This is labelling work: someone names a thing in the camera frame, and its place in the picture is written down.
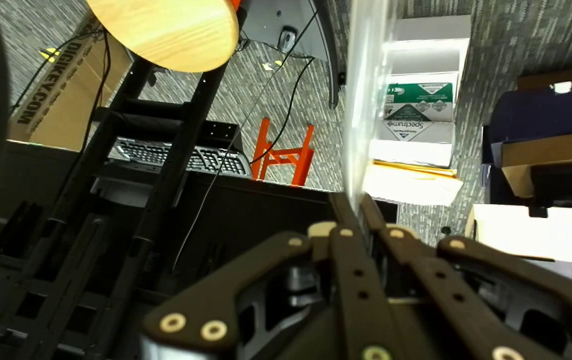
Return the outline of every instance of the red metal frame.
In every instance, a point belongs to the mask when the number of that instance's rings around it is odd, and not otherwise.
[[[262,121],[260,126],[260,135],[258,135],[258,144],[255,149],[255,164],[250,166],[252,170],[252,179],[255,181],[264,181],[268,166],[276,166],[276,164],[291,164],[294,166],[294,176],[293,176],[293,186],[305,186],[306,179],[309,179],[309,170],[313,164],[313,156],[314,156],[314,149],[310,147],[313,137],[314,137],[314,126],[309,124],[306,126],[306,137],[303,143],[303,149],[285,149],[285,150],[276,150],[272,149],[268,154],[267,150],[272,147],[272,143],[268,143],[268,131],[271,131],[271,119]]]

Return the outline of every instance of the metal bolt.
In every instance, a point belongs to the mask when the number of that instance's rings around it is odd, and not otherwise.
[[[300,247],[305,247],[305,243],[303,243],[303,238],[291,238],[291,240],[289,240],[289,247],[300,248]]]
[[[328,238],[336,222],[316,222],[309,229],[309,238]]]
[[[180,333],[187,326],[187,317],[180,312],[171,312],[161,321],[161,330],[171,334],[171,333]]]
[[[365,360],[390,360],[390,355],[383,347],[369,347],[365,350]]]
[[[387,229],[388,229],[388,234],[390,234],[392,231],[403,231],[403,232],[405,232],[405,238],[407,238],[407,237],[408,237],[408,238],[418,238],[410,229],[405,229],[405,226],[398,226],[398,225],[392,225],[392,222],[388,222]]]
[[[219,340],[223,340],[227,336],[227,333],[229,333],[229,326],[224,323],[220,323],[220,321],[212,321],[212,323],[206,323],[203,326],[203,339],[206,343],[219,343]]]
[[[451,243],[451,248],[467,251],[467,244],[464,244],[462,240],[452,240],[452,243]]]
[[[524,360],[524,356],[515,349],[498,347],[492,350],[492,360]]]
[[[388,234],[390,234],[390,238],[405,238],[405,232],[398,229],[390,231]]]

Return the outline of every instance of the round wooden tabletop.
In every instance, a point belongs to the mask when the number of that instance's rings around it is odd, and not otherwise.
[[[239,47],[230,0],[88,0],[94,16],[129,51],[177,73],[208,73]]]

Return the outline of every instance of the white box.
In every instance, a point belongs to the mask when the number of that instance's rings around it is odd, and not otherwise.
[[[533,219],[526,207],[477,205],[468,237],[515,256],[572,262],[572,209]]]
[[[407,203],[418,207],[451,207],[462,188],[462,181],[424,172],[370,164],[365,192],[383,203]]]
[[[388,94],[372,159],[451,166],[470,16],[398,21],[395,39],[385,47]]]

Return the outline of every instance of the cardboard box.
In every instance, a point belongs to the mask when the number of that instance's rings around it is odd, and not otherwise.
[[[492,143],[530,143],[572,135],[572,88],[568,92],[507,92],[496,102]]]
[[[387,162],[451,166],[456,100],[470,43],[470,16],[407,19],[387,45],[385,121],[372,156]]]
[[[533,219],[526,207],[474,205],[467,237],[515,256],[572,262],[572,209]]]
[[[73,40],[46,69],[43,80],[11,119],[11,138],[48,149],[80,150],[94,98],[107,73],[107,45],[100,25],[91,14]],[[111,105],[133,64],[129,51],[109,37],[111,75],[100,106]]]
[[[533,199],[530,166],[572,164],[572,135],[502,147],[502,172],[519,199]]]
[[[519,91],[521,92],[543,92],[543,91],[551,91],[551,86],[558,82],[572,82],[572,71],[523,77],[519,80]]]
[[[421,207],[451,207],[462,188],[462,181],[449,170],[421,166],[370,164],[367,168],[365,192],[383,203],[405,203]]]

